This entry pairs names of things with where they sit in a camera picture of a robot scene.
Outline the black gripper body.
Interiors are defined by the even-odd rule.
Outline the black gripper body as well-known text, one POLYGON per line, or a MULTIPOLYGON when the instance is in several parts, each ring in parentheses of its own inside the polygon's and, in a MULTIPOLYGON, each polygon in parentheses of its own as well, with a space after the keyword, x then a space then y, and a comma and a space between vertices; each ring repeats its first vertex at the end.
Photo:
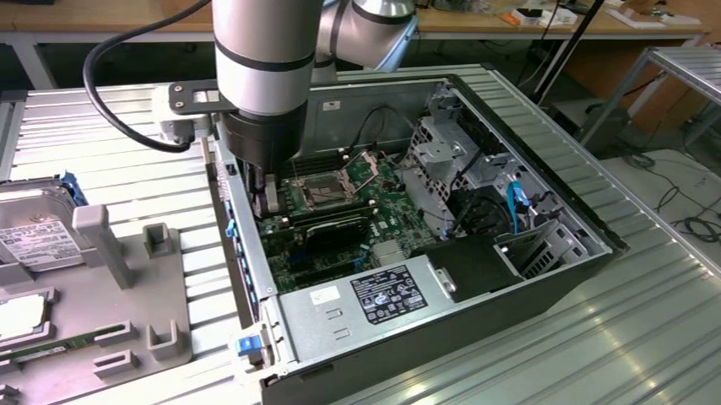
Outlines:
POLYGON ((228 151, 264 173, 276 173, 299 151, 306 118, 307 103, 278 116, 244 111, 222 113, 220 125, 228 151))

